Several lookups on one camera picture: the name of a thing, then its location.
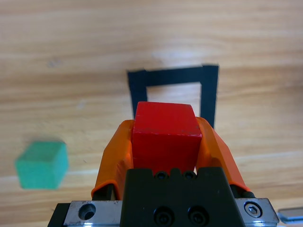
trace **metal part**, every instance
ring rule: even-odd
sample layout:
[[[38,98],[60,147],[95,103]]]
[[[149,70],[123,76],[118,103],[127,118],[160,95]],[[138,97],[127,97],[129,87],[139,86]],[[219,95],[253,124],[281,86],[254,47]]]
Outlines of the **metal part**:
[[[119,226],[121,208],[122,201],[72,201],[64,221],[64,226]]]
[[[235,199],[246,227],[276,227],[279,219],[268,199]]]
[[[279,219],[272,208],[268,199],[235,199],[239,208],[240,214],[244,220],[246,227],[276,227]],[[261,216],[254,218],[248,214],[250,206],[257,207]],[[73,201],[69,207],[66,215],[64,226],[67,227],[118,227],[120,225],[122,201]],[[85,214],[81,213],[82,210],[88,212],[95,212],[94,215],[85,219]],[[295,217],[303,217],[303,208],[280,210],[283,217],[292,219]]]
[[[278,211],[280,220],[285,224],[303,223],[303,207],[281,209]]]
[[[251,215],[253,218],[259,218],[262,215],[262,210],[253,203],[246,203],[244,208],[246,213]]]

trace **red cube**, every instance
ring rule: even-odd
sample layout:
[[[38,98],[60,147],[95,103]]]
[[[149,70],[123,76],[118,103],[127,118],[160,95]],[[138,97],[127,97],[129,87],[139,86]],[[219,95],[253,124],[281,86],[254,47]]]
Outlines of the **red cube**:
[[[134,168],[193,171],[201,131],[191,105],[139,102],[133,130]]]

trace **screw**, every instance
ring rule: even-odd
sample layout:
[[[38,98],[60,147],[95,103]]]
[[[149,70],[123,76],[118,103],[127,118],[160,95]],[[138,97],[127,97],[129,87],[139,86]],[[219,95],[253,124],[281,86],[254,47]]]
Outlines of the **screw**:
[[[253,203],[246,203],[244,206],[246,213],[248,213],[253,218],[260,218],[262,216],[261,208]]]

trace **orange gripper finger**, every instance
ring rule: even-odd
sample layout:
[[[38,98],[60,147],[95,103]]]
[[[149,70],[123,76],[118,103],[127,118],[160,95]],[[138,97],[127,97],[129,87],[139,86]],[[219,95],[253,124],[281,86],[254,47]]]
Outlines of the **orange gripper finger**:
[[[123,121],[109,144],[105,148],[97,176],[94,193],[113,184],[117,200],[121,200],[124,192],[126,172],[134,167],[132,155],[132,131],[134,120]]]
[[[228,146],[218,136],[207,120],[197,117],[197,121],[202,133],[202,140],[196,169],[207,166],[222,167],[230,185],[236,185],[245,191],[250,191],[243,181]]]

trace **green cube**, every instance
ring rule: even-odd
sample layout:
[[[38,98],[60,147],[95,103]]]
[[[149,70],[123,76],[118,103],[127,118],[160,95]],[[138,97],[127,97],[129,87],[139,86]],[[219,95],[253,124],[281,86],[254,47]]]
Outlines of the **green cube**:
[[[67,148],[61,141],[33,142],[15,162],[24,189],[56,189],[67,169]]]

